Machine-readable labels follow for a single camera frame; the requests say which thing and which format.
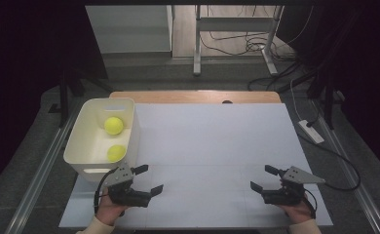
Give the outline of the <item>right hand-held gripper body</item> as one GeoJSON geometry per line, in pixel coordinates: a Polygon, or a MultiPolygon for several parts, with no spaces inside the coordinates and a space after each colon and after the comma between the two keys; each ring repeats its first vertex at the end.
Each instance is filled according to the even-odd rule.
{"type": "Polygon", "coordinates": [[[294,206],[304,198],[305,184],[325,183],[325,180],[299,168],[291,166],[280,176],[282,187],[278,190],[263,190],[260,194],[265,204],[294,206]]]}

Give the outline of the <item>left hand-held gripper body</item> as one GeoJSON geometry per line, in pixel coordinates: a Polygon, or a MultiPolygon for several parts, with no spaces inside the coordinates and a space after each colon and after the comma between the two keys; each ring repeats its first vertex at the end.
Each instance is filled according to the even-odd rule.
{"type": "Polygon", "coordinates": [[[134,177],[129,166],[116,168],[104,181],[108,189],[107,195],[114,204],[147,208],[152,196],[150,192],[136,191],[132,188],[134,177]]]}

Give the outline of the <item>yellow tennis ball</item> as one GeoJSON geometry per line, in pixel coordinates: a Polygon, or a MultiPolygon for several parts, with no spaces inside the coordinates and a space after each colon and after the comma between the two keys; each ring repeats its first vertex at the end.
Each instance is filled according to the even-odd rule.
{"type": "Polygon", "coordinates": [[[124,130],[124,123],[118,117],[109,117],[104,122],[104,130],[112,135],[118,135],[124,130]]]}
{"type": "Polygon", "coordinates": [[[115,144],[108,148],[107,159],[109,162],[118,162],[125,157],[127,149],[124,145],[115,144]]]}

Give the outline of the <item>white plastic bin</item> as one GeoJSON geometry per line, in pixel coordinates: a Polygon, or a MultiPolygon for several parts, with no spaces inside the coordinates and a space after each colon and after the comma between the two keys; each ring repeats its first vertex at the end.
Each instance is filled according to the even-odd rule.
{"type": "Polygon", "coordinates": [[[131,98],[94,98],[86,101],[76,119],[64,150],[63,159],[87,181],[99,181],[105,173],[122,163],[136,165],[140,126],[131,98]],[[104,130],[109,117],[118,117],[124,130],[112,136],[104,130]],[[115,144],[124,145],[125,157],[111,163],[107,150],[115,144]]]}

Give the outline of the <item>person's right hand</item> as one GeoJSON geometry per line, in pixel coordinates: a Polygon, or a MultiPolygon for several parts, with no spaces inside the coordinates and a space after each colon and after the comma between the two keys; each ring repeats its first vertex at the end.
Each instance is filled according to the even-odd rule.
{"type": "Polygon", "coordinates": [[[311,210],[304,202],[300,202],[294,206],[280,205],[280,208],[287,214],[293,224],[302,223],[312,219],[311,210]]]}

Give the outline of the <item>person's left hand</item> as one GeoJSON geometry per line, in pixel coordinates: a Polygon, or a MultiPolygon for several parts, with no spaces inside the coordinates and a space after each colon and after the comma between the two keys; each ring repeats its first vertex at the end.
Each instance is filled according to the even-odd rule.
{"type": "Polygon", "coordinates": [[[102,196],[95,217],[102,223],[113,226],[118,217],[127,209],[126,206],[114,204],[111,199],[105,195],[102,196]]]}

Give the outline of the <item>white power strip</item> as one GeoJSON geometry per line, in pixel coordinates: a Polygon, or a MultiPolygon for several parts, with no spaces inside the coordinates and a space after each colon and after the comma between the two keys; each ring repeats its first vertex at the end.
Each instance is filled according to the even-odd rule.
{"type": "Polygon", "coordinates": [[[308,126],[307,120],[299,121],[298,125],[302,131],[312,140],[313,143],[319,144],[324,142],[324,138],[315,130],[315,128],[308,126]]]}

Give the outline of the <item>white table sheet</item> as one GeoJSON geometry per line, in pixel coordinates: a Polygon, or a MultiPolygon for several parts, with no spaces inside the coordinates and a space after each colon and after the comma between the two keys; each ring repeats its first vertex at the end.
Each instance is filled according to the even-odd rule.
{"type": "Polygon", "coordinates": [[[146,208],[117,220],[125,229],[256,229],[288,224],[284,213],[252,191],[253,182],[277,189],[265,172],[310,169],[282,103],[139,104],[135,161],[148,172],[133,188],[163,192],[146,208]]]}

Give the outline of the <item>black metal stand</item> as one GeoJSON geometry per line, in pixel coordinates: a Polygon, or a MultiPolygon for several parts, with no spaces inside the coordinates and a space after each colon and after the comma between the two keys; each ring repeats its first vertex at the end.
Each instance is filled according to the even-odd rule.
{"type": "Polygon", "coordinates": [[[316,78],[312,81],[307,91],[307,96],[311,99],[323,96],[323,118],[331,130],[334,129],[332,111],[333,105],[336,103],[334,100],[334,82],[333,72],[327,66],[322,66],[318,69],[316,78]]]}
{"type": "Polygon", "coordinates": [[[82,79],[103,89],[108,94],[115,91],[114,88],[102,82],[98,77],[93,76],[93,74],[81,68],[71,67],[63,70],[58,76],[59,104],[53,104],[49,110],[50,113],[60,114],[60,122],[58,125],[60,128],[62,128],[69,119],[68,92],[71,92],[75,97],[82,97],[85,93],[85,88],[81,82],[82,79]]]}

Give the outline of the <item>white cabinet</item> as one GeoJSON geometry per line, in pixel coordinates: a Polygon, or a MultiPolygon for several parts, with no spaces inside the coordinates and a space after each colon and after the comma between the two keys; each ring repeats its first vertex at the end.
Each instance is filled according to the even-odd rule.
{"type": "Polygon", "coordinates": [[[172,7],[87,6],[103,54],[166,53],[172,50],[172,7]]]}

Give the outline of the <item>metal floor rail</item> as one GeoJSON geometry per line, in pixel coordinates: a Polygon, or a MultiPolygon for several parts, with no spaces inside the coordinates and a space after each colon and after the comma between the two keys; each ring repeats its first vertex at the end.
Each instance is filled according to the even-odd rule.
{"type": "Polygon", "coordinates": [[[349,152],[345,149],[337,133],[331,130],[324,121],[322,108],[314,100],[311,100],[310,103],[318,111],[318,124],[321,126],[325,140],[329,143],[333,152],[342,156],[338,164],[350,185],[356,187],[353,193],[361,205],[367,221],[373,229],[373,232],[380,234],[380,211],[362,182],[361,172],[357,171],[356,163],[352,161],[349,152]]]}
{"type": "Polygon", "coordinates": [[[52,143],[41,160],[41,163],[30,181],[19,205],[7,226],[4,234],[21,234],[29,217],[35,207],[35,204],[41,194],[41,191],[47,181],[50,171],[57,159],[57,156],[63,147],[66,136],[70,128],[75,123],[76,116],[80,110],[79,105],[75,105],[69,111],[69,117],[62,127],[59,127],[52,143]]]}

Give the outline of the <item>white metal desk frame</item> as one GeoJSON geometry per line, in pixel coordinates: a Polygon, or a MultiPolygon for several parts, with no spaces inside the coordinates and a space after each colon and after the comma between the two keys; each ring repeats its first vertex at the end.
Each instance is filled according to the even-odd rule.
{"type": "Polygon", "coordinates": [[[278,70],[271,56],[271,46],[279,25],[283,6],[276,6],[274,14],[268,18],[249,17],[249,18],[216,18],[202,17],[201,5],[196,6],[196,35],[195,49],[193,56],[193,74],[199,76],[201,74],[201,33],[203,31],[218,32],[264,32],[268,34],[267,41],[264,46],[260,47],[261,54],[265,60],[269,73],[274,76],[278,74],[278,70]]]}

